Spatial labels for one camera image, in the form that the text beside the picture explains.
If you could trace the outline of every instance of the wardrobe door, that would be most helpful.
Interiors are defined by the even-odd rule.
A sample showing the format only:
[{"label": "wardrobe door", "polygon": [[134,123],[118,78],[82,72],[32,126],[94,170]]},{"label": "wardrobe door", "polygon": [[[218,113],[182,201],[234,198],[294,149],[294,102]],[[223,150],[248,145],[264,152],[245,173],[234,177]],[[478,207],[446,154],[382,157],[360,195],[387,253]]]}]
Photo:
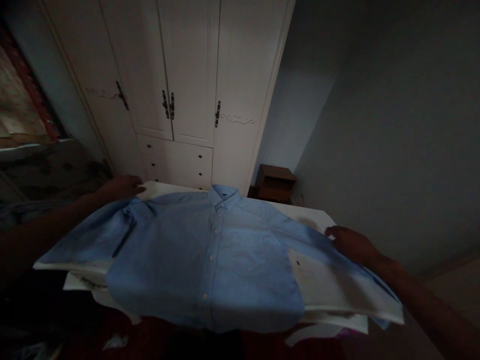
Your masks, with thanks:
[{"label": "wardrobe door", "polygon": [[122,82],[99,2],[43,0],[42,4],[91,110],[113,171],[145,178],[130,113],[119,98],[117,82]]},{"label": "wardrobe door", "polygon": [[175,141],[214,146],[220,0],[158,0]]},{"label": "wardrobe door", "polygon": [[294,0],[222,1],[212,183],[247,195]]},{"label": "wardrobe door", "polygon": [[100,0],[135,131],[173,140],[156,0]]}]

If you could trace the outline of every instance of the white wardrobe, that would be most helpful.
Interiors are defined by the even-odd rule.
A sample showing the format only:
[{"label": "white wardrobe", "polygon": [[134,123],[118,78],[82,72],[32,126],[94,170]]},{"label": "white wardrobe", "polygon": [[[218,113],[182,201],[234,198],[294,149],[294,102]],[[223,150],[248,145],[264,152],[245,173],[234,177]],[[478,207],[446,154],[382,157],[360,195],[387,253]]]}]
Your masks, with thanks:
[{"label": "white wardrobe", "polygon": [[116,174],[246,196],[295,0],[42,0]]}]

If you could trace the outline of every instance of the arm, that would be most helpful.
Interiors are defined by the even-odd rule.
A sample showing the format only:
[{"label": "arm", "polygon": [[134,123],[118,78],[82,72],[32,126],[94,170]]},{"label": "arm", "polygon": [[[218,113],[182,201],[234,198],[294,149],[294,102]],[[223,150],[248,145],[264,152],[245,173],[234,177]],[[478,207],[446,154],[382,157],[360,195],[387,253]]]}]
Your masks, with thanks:
[{"label": "arm", "polygon": [[480,330],[426,289],[403,266],[384,256],[362,234],[329,227],[333,245],[350,260],[372,270],[396,293],[446,359],[480,359]]},{"label": "arm", "polygon": [[137,187],[141,183],[136,176],[117,177],[70,205],[3,232],[0,236],[0,290],[30,269],[38,258],[90,214],[110,202],[143,192],[144,187]]}]

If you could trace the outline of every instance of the drawer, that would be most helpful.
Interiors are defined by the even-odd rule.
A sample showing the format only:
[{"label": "drawer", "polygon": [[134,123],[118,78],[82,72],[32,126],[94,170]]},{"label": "drawer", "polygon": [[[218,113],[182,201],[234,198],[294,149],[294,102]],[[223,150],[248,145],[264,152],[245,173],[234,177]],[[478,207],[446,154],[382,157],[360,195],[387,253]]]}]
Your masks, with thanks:
[{"label": "drawer", "polygon": [[148,180],[208,190],[213,149],[137,134]]}]

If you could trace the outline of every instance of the gray wall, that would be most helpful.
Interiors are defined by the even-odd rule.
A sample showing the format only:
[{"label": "gray wall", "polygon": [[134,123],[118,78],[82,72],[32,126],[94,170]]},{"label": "gray wall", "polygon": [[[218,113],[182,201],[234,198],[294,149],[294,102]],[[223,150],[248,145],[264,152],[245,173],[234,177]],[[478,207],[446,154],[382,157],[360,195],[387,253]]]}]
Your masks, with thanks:
[{"label": "gray wall", "polygon": [[480,12],[429,1],[392,24],[380,10],[305,147],[297,196],[418,273],[480,244]]},{"label": "gray wall", "polygon": [[297,167],[363,15],[363,1],[296,1],[252,184],[260,164]]},{"label": "gray wall", "polygon": [[102,161],[104,152],[39,2],[8,1],[2,16],[63,126]]}]

